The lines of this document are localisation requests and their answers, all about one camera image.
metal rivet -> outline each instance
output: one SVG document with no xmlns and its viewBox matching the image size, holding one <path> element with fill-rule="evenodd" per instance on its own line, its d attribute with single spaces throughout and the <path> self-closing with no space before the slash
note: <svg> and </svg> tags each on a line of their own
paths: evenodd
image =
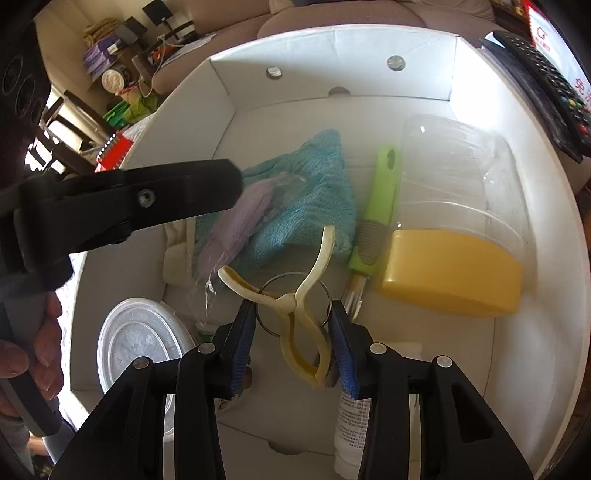
<svg viewBox="0 0 591 480">
<path fill-rule="evenodd" d="M 376 355 L 383 355 L 388 351 L 388 348 L 383 343 L 372 343 L 369 347 L 369 351 Z"/>
<path fill-rule="evenodd" d="M 271 80 L 279 80 L 283 76 L 279 67 L 269 67 L 265 73 Z"/>
<path fill-rule="evenodd" d="M 404 70 L 404 67 L 406 66 L 404 58 L 402 58 L 400 55 L 392 55 L 388 59 L 387 63 L 388 68 L 390 70 L 394 70 L 395 72 L 400 72 L 400 70 Z"/>
<path fill-rule="evenodd" d="M 150 359 L 146 356 L 141 356 L 134 360 L 134 368 L 136 370 L 142 370 L 150 364 Z"/>
<path fill-rule="evenodd" d="M 450 368 L 453 365 L 452 359 L 442 355 L 437 357 L 437 364 L 443 368 Z"/>
<path fill-rule="evenodd" d="M 151 207 L 156 201 L 156 194 L 152 190 L 144 189 L 138 193 L 138 203 L 142 208 Z"/>
<path fill-rule="evenodd" d="M 207 355 L 209 353 L 214 353 L 214 351 L 216 350 L 216 346 L 210 342 L 202 343 L 201 345 L 199 345 L 199 348 L 197 348 L 197 350 L 199 350 L 199 353 L 204 353 L 205 355 Z"/>
</svg>

white tray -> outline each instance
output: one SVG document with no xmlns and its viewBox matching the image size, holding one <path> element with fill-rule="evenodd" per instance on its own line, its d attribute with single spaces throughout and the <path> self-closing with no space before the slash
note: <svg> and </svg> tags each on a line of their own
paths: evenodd
<svg viewBox="0 0 591 480">
<path fill-rule="evenodd" d="M 404 70 L 388 68 L 392 55 L 404 58 Z M 281 69 L 280 80 L 267 78 L 270 66 Z M 348 89 L 350 96 L 329 97 L 334 87 Z M 417 113 L 455 118 L 508 141 L 532 229 L 521 307 L 511 317 L 466 319 L 384 299 L 371 284 L 361 322 L 374 339 L 421 342 L 424 359 L 451 356 L 539 476 L 580 390 L 591 325 L 589 262 L 569 184 L 542 127 L 503 74 L 467 42 L 433 30 L 346 25 L 222 52 L 166 100 L 125 168 L 205 158 L 230 158 L 246 168 L 336 128 L 362 212 L 378 148 L 401 145 L 402 125 Z M 186 292 L 165 289 L 164 248 L 159 227 L 86 258 L 74 313 L 71 382 L 87 408 L 100 398 L 92 393 L 100 391 L 93 348 L 117 302 L 164 298 L 178 313 L 189 312 Z M 255 279 L 262 284 L 279 272 L 305 270 L 314 255 L 292 249 Z M 338 297 L 345 267 L 332 264 L 325 278 Z M 239 299 L 227 294 L 222 300 L 230 321 Z M 228 427 L 220 433 L 228 478 L 277 478 L 278 472 L 290 479 L 334 478 L 338 390 L 309 389 L 283 363 L 276 339 L 261 329 L 251 356 L 253 388 L 219 419 Z M 245 434 L 251 440 L 239 441 Z M 312 453 L 280 455 L 267 440 Z"/>
</svg>

wooden shelf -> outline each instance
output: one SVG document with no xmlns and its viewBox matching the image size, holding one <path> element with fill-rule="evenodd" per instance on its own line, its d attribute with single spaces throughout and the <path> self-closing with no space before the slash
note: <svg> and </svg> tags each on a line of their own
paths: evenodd
<svg viewBox="0 0 591 480">
<path fill-rule="evenodd" d="M 496 23 L 504 29 L 521 35 L 522 37 L 531 39 L 530 28 L 527 24 L 527 19 L 518 15 L 512 8 L 505 5 L 491 2 L 492 10 L 495 13 Z"/>
</svg>

plastic bag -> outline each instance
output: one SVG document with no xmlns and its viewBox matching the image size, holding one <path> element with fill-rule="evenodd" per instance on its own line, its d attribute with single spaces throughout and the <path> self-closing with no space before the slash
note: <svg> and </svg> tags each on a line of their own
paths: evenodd
<svg viewBox="0 0 591 480">
<path fill-rule="evenodd" d="M 236 205 L 209 219 L 208 234 L 196 242 L 193 257 L 194 284 L 189 305 L 202 332 L 213 333 L 207 324 L 217 293 L 225 288 L 217 277 L 224 265 L 239 263 L 240 253 L 249 239 L 282 212 L 303 190 L 305 179 L 281 173 L 258 180 L 245 188 Z M 205 307 L 198 300 L 204 296 Z"/>
</svg>

plastic lid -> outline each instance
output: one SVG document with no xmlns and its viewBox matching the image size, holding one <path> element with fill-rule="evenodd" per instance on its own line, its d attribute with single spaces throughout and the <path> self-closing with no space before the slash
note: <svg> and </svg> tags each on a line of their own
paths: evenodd
<svg viewBox="0 0 591 480">
<path fill-rule="evenodd" d="M 114 69 L 109 69 L 103 73 L 100 78 L 103 88 L 109 92 L 117 95 L 117 92 L 125 88 L 125 77 L 121 72 Z"/>
<path fill-rule="evenodd" d="M 154 362 L 182 357 L 195 347 L 187 329 L 162 304 L 147 299 L 128 299 L 107 316 L 100 331 L 96 355 L 103 392 L 115 383 L 139 356 Z M 164 413 L 164 440 L 174 438 L 174 395 L 168 395 Z"/>
</svg>

